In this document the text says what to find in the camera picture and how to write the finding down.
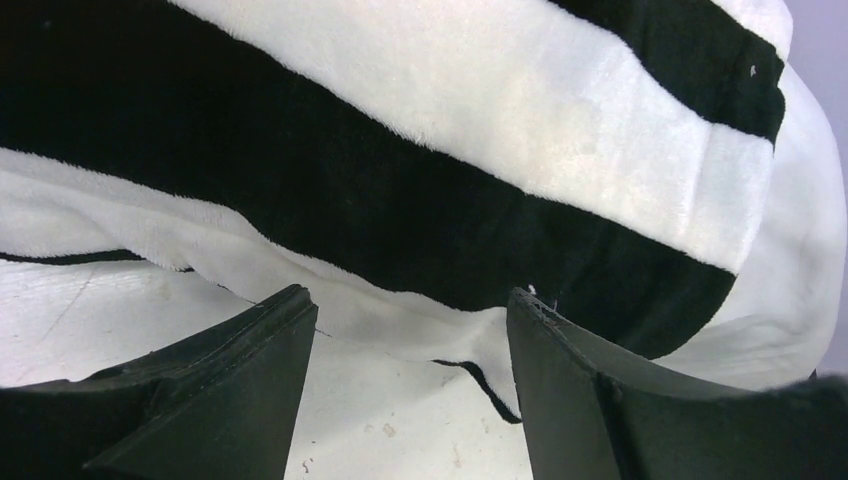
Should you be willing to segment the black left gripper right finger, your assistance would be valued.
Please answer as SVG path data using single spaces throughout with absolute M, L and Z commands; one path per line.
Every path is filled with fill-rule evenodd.
M 691 377 L 517 289 L 512 368 L 537 479 L 843 479 L 847 381 L 748 391 Z

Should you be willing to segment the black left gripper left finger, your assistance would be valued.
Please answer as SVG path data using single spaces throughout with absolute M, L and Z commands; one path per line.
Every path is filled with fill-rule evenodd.
M 280 479 L 317 307 L 292 285 L 71 382 L 1 392 L 5 479 Z

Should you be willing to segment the white pillow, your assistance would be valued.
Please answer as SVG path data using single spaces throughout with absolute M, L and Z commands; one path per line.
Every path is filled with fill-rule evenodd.
M 1 383 L 80 380 L 289 284 L 318 305 L 290 479 L 527 479 L 505 310 L 383 290 L 231 209 L 1 152 Z M 461 362 L 478 361 L 494 396 Z

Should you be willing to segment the black white striped pillowcase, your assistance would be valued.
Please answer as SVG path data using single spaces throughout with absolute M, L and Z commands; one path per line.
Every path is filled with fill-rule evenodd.
M 1 255 L 144 260 L 469 370 L 522 288 L 726 385 L 836 326 L 839 153 L 781 1 L 5 1 Z

